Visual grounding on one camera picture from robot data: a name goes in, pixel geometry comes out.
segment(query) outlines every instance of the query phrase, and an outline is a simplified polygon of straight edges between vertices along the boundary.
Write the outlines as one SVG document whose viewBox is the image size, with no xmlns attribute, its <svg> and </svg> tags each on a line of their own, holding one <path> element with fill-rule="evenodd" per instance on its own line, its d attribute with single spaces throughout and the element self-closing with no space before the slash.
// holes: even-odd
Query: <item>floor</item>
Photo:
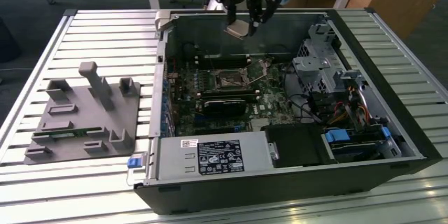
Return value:
<svg viewBox="0 0 448 224">
<path fill-rule="evenodd" d="M 0 0 L 0 18 L 20 45 L 20 58 L 0 63 L 0 124 L 16 101 L 65 9 L 145 9 L 148 0 Z M 161 8 L 200 8 L 201 0 L 160 0 Z M 439 0 L 407 45 L 448 87 L 448 0 Z"/>
</svg>

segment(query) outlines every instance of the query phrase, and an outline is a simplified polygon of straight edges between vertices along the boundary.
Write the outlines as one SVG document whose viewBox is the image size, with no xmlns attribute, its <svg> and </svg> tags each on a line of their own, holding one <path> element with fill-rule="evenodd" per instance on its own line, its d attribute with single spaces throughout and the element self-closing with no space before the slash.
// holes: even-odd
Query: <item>warning label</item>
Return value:
<svg viewBox="0 0 448 224">
<path fill-rule="evenodd" d="M 197 154 L 201 175 L 244 171 L 240 140 L 197 143 Z"/>
</svg>

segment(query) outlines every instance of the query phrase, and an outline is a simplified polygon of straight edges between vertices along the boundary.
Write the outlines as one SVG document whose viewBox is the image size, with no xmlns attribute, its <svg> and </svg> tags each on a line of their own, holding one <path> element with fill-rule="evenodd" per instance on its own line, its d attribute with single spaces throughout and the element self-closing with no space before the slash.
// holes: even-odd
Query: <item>aluminum extrusion table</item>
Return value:
<svg viewBox="0 0 448 224">
<path fill-rule="evenodd" d="M 448 157 L 448 93 L 379 16 L 339 10 L 368 55 L 429 139 Z M 447 159 L 367 193 L 311 198 L 179 216 L 157 216 L 128 185 L 127 157 L 27 166 L 24 151 L 45 108 L 48 81 L 87 84 L 77 73 L 96 61 L 108 83 L 132 76 L 143 84 L 136 152 L 148 148 L 157 39 L 155 10 L 67 12 L 0 129 L 1 223 L 417 223 L 448 218 Z M 353 58 L 343 50 L 349 64 Z"/>
</svg>

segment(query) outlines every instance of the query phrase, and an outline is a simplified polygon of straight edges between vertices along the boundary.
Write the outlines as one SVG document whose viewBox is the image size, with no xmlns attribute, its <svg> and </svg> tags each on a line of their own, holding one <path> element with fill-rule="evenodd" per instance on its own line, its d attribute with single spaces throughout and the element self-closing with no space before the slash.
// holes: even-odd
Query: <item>barcode label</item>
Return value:
<svg viewBox="0 0 448 224">
<path fill-rule="evenodd" d="M 188 148 L 188 147 L 197 147 L 197 139 L 184 139 L 180 141 L 180 147 Z"/>
</svg>

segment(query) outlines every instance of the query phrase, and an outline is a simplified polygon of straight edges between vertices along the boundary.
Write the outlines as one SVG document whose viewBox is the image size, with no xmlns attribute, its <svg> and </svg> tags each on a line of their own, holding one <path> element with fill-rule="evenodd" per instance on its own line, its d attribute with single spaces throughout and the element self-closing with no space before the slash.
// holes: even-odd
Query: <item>blue latch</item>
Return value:
<svg viewBox="0 0 448 224">
<path fill-rule="evenodd" d="M 384 134 L 385 138 L 388 139 L 388 138 L 392 136 L 388 127 L 383 127 L 383 128 L 381 128 L 381 131 L 383 131 L 383 134 Z"/>
<path fill-rule="evenodd" d="M 349 141 L 351 137 L 348 136 L 347 130 L 329 130 L 325 133 L 327 142 L 340 142 Z"/>
<path fill-rule="evenodd" d="M 141 161 L 143 158 L 141 157 L 131 157 L 128 160 L 128 168 L 140 168 L 141 167 Z"/>
</svg>

